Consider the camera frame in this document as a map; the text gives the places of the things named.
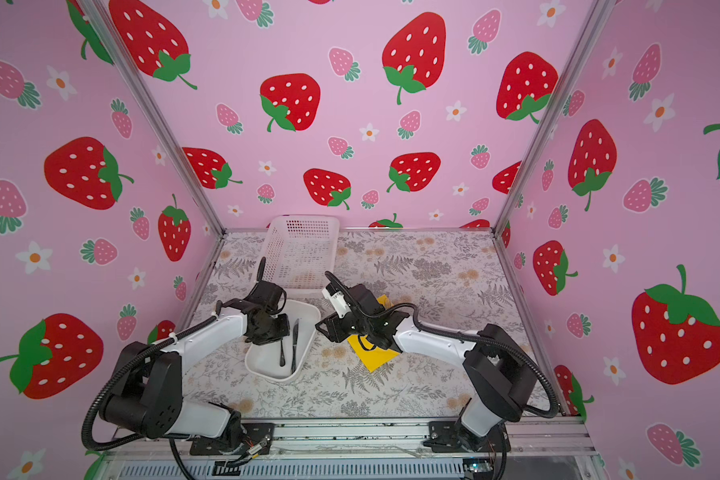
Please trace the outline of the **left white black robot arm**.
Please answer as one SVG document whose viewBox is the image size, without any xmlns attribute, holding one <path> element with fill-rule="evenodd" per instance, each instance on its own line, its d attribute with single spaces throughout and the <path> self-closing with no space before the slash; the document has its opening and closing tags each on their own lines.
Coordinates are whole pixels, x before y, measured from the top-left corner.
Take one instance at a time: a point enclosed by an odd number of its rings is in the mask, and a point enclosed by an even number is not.
<svg viewBox="0 0 720 480">
<path fill-rule="evenodd" d="M 241 450 L 247 433 L 241 414 L 210 402 L 187 399 L 183 376 L 221 346 L 238 339 L 277 343 L 290 333 L 280 286 L 259 280 L 244 298 L 218 301 L 209 318 L 149 345 L 121 351 L 110 380 L 83 421 L 86 449 L 106 451 L 139 439 L 203 439 L 224 453 Z"/>
</svg>

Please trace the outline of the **yellow paper napkin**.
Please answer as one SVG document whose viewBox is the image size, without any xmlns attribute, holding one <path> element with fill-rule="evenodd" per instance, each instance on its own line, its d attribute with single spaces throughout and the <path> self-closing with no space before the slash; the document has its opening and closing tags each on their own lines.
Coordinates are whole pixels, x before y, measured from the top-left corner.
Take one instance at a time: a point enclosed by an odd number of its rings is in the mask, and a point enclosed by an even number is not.
<svg viewBox="0 0 720 480">
<path fill-rule="evenodd" d="M 366 369 L 373 373 L 399 356 L 394 350 L 384 350 L 372 345 L 365 336 L 351 335 L 349 345 Z"/>
</svg>

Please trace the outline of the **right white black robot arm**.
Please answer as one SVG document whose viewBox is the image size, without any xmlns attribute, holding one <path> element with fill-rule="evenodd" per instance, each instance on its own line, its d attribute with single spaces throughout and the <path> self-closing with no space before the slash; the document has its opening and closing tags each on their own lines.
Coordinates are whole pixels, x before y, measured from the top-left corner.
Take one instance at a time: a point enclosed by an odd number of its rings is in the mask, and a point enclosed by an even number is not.
<svg viewBox="0 0 720 480">
<path fill-rule="evenodd" d="M 507 422 L 521 420 L 543 376 L 536 363 L 499 326 L 458 331 L 427 324 L 411 303 L 385 307 L 364 285 L 328 285 L 322 291 L 334 312 L 316 329 L 333 343 L 359 336 L 370 350 L 426 356 L 466 374 L 474 391 L 452 428 L 451 438 L 430 440 L 431 448 L 477 452 Z"/>
</svg>

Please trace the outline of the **white plastic tray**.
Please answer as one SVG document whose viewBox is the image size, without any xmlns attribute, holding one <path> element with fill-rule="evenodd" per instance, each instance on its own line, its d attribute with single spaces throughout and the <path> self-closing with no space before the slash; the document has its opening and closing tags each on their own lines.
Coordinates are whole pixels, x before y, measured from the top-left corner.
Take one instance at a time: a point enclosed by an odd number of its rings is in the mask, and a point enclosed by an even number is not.
<svg viewBox="0 0 720 480">
<path fill-rule="evenodd" d="M 310 352 L 316 336 L 316 324 L 321 319 L 314 305 L 288 300 L 281 315 L 285 321 L 284 334 L 264 345 L 252 344 L 246 353 L 247 370 L 271 383 L 286 385 L 294 382 Z"/>
</svg>

